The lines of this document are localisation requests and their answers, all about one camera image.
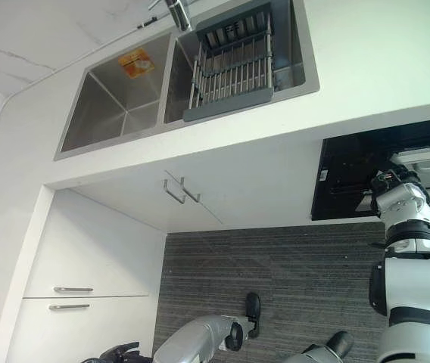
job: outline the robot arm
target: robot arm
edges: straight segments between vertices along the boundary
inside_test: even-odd
[[[156,351],[155,363],[206,363],[217,349],[240,350],[247,338],[259,334],[260,300],[249,293],[246,316],[208,315],[181,327]]]
[[[301,354],[287,358],[283,363],[343,363],[353,346],[353,336],[339,331],[324,346],[312,345]]]
[[[385,223],[384,259],[373,266],[370,305],[388,316],[377,362],[430,361],[430,206],[414,172],[397,166],[372,180]]]

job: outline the sticker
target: sticker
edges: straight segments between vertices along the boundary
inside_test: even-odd
[[[149,58],[148,53],[143,48],[137,48],[134,51],[119,57],[117,59],[122,68],[130,78],[139,77],[154,69],[154,64]]]
[[[319,174],[319,181],[324,182],[327,176],[328,176],[328,170],[321,170],[321,174]]]

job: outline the cabinet handle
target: cabinet handle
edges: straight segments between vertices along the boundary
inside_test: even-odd
[[[168,179],[164,179],[163,182],[163,189],[164,191],[166,191],[168,193],[168,195],[170,195],[174,200],[176,200],[178,203],[180,204],[184,204],[185,203],[185,196],[179,198],[177,197],[172,191],[170,191],[168,189]]]
[[[62,309],[79,309],[88,308],[89,304],[79,304],[79,305],[50,305],[48,308],[51,310],[62,310]]]
[[[54,287],[54,291],[57,293],[63,293],[64,291],[72,292],[72,291],[82,291],[89,292],[93,291],[91,287]]]
[[[181,185],[182,190],[185,192],[186,195],[188,195],[190,198],[192,198],[193,201],[195,201],[196,203],[200,202],[200,194],[199,193],[195,197],[192,193],[190,193],[190,191],[188,189],[185,188],[185,177],[184,176],[182,176],[179,184]]]

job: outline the drawer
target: drawer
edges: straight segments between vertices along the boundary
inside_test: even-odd
[[[159,284],[165,237],[78,193],[58,191],[24,296],[147,296]]]
[[[23,299],[7,362],[77,363],[133,341],[139,341],[142,355],[151,356],[157,309],[152,300],[147,296]],[[66,307],[75,305],[86,307]]]

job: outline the gray carpet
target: gray carpet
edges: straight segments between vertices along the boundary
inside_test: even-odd
[[[368,303],[370,267],[382,251],[381,223],[169,234],[154,351],[177,329],[207,314],[243,315],[244,298],[262,302],[260,336],[214,362],[277,363],[347,330],[347,363],[375,361],[386,318]]]

